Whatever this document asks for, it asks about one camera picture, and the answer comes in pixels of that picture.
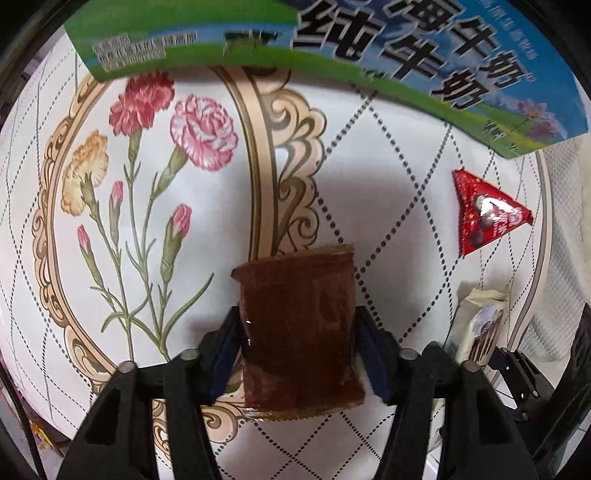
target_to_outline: cable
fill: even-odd
[[[41,456],[39,455],[39,450],[37,449],[37,444],[35,443],[35,437],[33,436],[33,431],[31,430],[31,425],[29,424],[29,419],[27,418],[27,414],[25,413],[25,409],[22,407],[21,400],[18,398],[18,394],[14,385],[12,383],[12,379],[6,372],[4,366],[0,363],[0,378],[2,382],[6,386],[8,391],[8,395],[14,404],[14,407],[17,409],[17,415],[19,420],[21,421],[21,426],[23,431],[25,432],[25,437],[27,438],[27,443],[29,445],[29,450],[31,451],[31,456],[33,457],[33,463],[35,464],[35,468],[37,469],[37,475],[41,478],[41,480],[47,480],[47,475],[45,473],[45,468],[43,467],[43,463],[41,461]]]

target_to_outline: red triangular package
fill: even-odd
[[[453,179],[460,197],[460,253],[463,257],[524,223],[533,225],[531,210],[490,183],[464,169],[454,170]]]

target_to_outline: diamond dotted pattern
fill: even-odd
[[[47,140],[69,110],[75,61],[86,74],[69,41],[59,42],[25,86],[0,133],[0,321],[7,333],[0,348],[31,405],[70,435],[90,407],[90,383],[73,368],[61,330],[39,302],[31,249],[38,197],[31,179],[39,178]],[[28,322],[35,326],[23,328]],[[67,387],[73,382],[83,387]]]
[[[9,332],[0,348],[33,407],[70,435],[93,395],[71,365],[60,329],[40,307],[30,251],[37,198],[27,182],[38,176],[47,139],[85,74],[70,42],[59,42],[0,132],[0,323]],[[327,116],[326,157],[316,175],[314,207],[321,219],[316,245],[355,243],[358,303],[368,307],[376,324],[402,345],[421,350],[433,339],[445,340],[459,299],[472,287],[507,287],[509,314],[500,343],[508,341],[535,288],[540,222],[459,259],[459,206],[450,171],[465,166],[538,218],[543,198],[535,156],[497,158],[452,126],[355,86],[294,74],[290,87]],[[23,332],[15,318],[35,328]],[[66,390],[75,381],[83,387]],[[367,379],[362,381],[368,389]],[[213,444],[214,453],[230,480],[370,479],[394,412],[370,393],[364,405],[326,417],[241,420],[238,437]],[[162,479],[173,478],[161,455],[158,468]]]

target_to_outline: brown snack packet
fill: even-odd
[[[353,370],[353,246],[247,262],[232,271],[240,313],[246,415],[296,419],[363,401]]]

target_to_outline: purple flower illustration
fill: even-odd
[[[558,130],[552,124],[552,122],[543,121],[536,122],[536,124],[527,132],[527,136],[534,140],[549,140],[550,138],[558,135]]]
[[[525,102],[518,102],[517,107],[519,108],[519,112],[521,114],[525,115],[531,120],[534,120],[546,111],[547,105],[545,103],[538,103],[536,105],[533,100],[527,99]]]

